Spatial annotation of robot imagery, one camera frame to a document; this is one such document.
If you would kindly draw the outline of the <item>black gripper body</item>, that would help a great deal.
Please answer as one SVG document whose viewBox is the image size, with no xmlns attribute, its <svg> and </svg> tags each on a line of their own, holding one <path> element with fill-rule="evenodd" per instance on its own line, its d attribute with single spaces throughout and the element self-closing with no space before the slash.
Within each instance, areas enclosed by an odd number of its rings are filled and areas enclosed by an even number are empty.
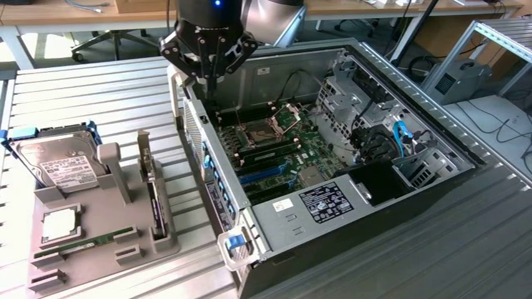
<svg viewBox="0 0 532 299">
<path fill-rule="evenodd" d="M 195 55 L 228 51 L 244 33 L 240 16 L 242 1 L 179 1 L 178 38 Z"/>
</svg>

